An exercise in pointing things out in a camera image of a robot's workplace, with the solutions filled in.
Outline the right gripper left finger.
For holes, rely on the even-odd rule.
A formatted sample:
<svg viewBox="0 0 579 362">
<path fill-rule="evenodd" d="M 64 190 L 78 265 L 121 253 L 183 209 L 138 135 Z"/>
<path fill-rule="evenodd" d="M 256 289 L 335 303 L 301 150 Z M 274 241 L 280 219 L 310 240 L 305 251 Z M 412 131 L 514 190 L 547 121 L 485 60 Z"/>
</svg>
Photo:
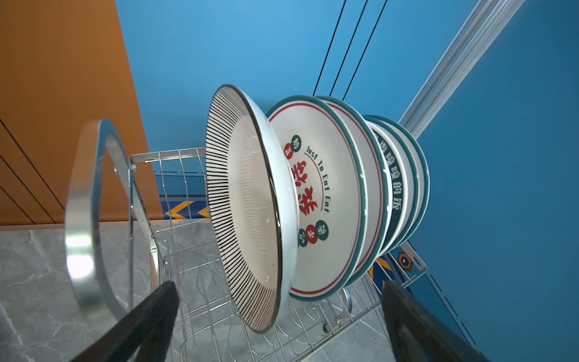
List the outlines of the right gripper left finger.
<svg viewBox="0 0 579 362">
<path fill-rule="evenodd" d="M 179 309 L 179 294 L 166 281 L 75 361 L 164 361 Z"/>
</svg>

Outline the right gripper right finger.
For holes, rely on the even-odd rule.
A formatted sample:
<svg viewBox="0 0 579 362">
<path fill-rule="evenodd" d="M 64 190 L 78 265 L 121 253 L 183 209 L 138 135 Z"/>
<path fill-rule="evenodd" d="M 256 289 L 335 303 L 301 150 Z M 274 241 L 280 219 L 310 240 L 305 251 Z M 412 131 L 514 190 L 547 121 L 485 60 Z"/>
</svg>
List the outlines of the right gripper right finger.
<svg viewBox="0 0 579 362">
<path fill-rule="evenodd" d="M 486 361 L 399 284 L 383 284 L 381 308 L 396 361 Z"/>
</svg>

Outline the silver wire dish rack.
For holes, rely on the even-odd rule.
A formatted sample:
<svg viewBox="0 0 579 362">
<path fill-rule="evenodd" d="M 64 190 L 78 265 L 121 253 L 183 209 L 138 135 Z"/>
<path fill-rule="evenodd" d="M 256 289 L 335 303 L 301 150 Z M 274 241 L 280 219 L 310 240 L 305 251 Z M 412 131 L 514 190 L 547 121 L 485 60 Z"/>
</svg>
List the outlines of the silver wire dish rack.
<svg viewBox="0 0 579 362">
<path fill-rule="evenodd" d="M 127 155 L 113 124 L 88 122 L 81 131 L 65 212 L 66 265 L 81 311 L 99 333 L 109 331 L 134 308 L 134 279 L 128 279 L 126 303 L 120 303 L 106 274 L 100 237 L 100 199 L 103 166 L 111 158 L 129 201 L 126 256 L 128 274 L 141 264 L 134 252 L 137 233 L 148 251 L 152 289 L 172 281 L 180 297 L 179 312 L 167 355 L 171 361 L 191 361 L 199 355 L 218 361 L 304 361 L 343 333 L 378 313 L 378 279 L 409 287 L 427 266 L 409 243 L 402 243 L 395 259 L 386 253 L 368 276 L 346 287 L 337 297 L 321 302 L 292 301 L 268 333 L 251 332 L 241 320 L 226 286 L 220 255 L 211 229 L 207 200 L 185 194 L 175 205 L 161 196 L 167 217 L 154 230 L 147 216 L 134 174 L 139 164 L 157 164 L 168 178 L 168 165 L 181 167 L 188 185 L 190 162 L 202 163 L 202 148 Z"/>
</svg>

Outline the white red patterned plate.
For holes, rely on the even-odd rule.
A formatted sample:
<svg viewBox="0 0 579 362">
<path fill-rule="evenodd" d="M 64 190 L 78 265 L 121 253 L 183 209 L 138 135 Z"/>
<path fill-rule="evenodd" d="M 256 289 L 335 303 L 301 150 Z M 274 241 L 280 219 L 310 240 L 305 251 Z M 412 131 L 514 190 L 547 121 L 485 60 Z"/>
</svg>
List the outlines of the white red patterned plate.
<svg viewBox="0 0 579 362">
<path fill-rule="evenodd" d="M 344 288 L 363 252 L 367 191 L 351 132 L 325 101 L 287 97 L 267 113 L 297 192 L 299 235 L 292 298 L 320 301 Z"/>
</svg>

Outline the white deep plate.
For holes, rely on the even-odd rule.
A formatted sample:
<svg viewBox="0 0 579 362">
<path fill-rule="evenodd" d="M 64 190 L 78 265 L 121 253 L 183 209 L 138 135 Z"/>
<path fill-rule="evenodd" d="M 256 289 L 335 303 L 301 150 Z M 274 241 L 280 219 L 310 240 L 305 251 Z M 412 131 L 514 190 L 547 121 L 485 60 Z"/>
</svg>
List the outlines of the white deep plate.
<svg viewBox="0 0 579 362">
<path fill-rule="evenodd" d="M 296 270 L 296 187 L 268 118 L 224 84 L 208 112 L 207 205 L 232 302 L 254 333 L 268 332 Z"/>
</svg>

